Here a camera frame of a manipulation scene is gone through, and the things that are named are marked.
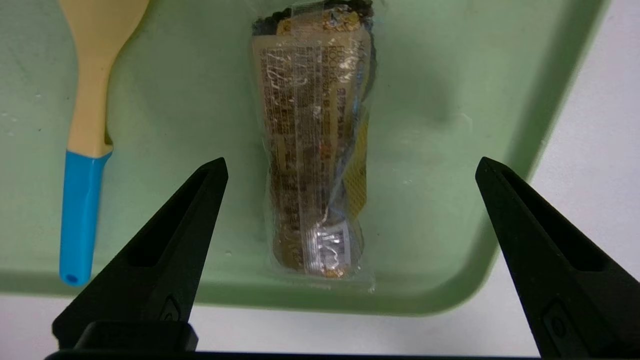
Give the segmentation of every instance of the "sealed wrapper end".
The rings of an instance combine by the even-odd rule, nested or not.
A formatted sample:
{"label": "sealed wrapper end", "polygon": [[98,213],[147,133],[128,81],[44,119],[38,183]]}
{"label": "sealed wrapper end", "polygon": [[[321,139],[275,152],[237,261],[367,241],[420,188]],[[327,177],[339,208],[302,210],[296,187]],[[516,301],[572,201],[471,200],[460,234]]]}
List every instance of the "sealed wrapper end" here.
{"label": "sealed wrapper end", "polygon": [[350,278],[361,269],[371,15],[371,1],[325,1],[254,24],[271,248],[295,272]]}

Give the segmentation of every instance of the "blue handle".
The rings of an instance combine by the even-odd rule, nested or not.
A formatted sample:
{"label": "blue handle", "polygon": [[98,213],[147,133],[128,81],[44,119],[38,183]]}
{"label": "blue handle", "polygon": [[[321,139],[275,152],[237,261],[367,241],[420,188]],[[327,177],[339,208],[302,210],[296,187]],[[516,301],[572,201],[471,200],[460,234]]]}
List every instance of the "blue handle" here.
{"label": "blue handle", "polygon": [[60,278],[71,286],[82,286],[91,277],[102,172],[110,156],[94,159],[67,151]]}

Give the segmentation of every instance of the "food package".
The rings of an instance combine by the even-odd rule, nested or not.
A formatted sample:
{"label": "food package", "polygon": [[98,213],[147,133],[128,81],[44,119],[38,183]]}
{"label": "food package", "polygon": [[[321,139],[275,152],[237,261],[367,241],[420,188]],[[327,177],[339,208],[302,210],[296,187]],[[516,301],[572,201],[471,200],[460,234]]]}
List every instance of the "food package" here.
{"label": "food package", "polygon": [[270,246],[292,272],[365,271],[358,215],[367,202],[373,19],[372,0],[326,0],[259,14],[252,26]]}

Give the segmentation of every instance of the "wrapped snack bar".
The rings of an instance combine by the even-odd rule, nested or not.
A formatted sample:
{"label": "wrapped snack bar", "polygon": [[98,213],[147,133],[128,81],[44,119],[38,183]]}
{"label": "wrapped snack bar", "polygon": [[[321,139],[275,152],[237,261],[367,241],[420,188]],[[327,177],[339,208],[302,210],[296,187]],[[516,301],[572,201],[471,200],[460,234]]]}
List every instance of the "wrapped snack bar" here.
{"label": "wrapped snack bar", "polygon": [[362,271],[372,22],[372,0],[328,0],[253,23],[271,250],[293,272]]}

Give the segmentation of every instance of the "transparent plastic packaging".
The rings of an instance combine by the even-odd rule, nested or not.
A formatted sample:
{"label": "transparent plastic packaging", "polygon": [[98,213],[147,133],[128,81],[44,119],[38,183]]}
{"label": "transparent plastic packaging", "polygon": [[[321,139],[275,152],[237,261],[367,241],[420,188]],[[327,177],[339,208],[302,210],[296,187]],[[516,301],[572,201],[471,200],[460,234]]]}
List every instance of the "transparent plastic packaging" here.
{"label": "transparent plastic packaging", "polygon": [[271,253],[292,274],[372,289],[358,223],[376,70],[372,0],[290,1],[248,1]]}

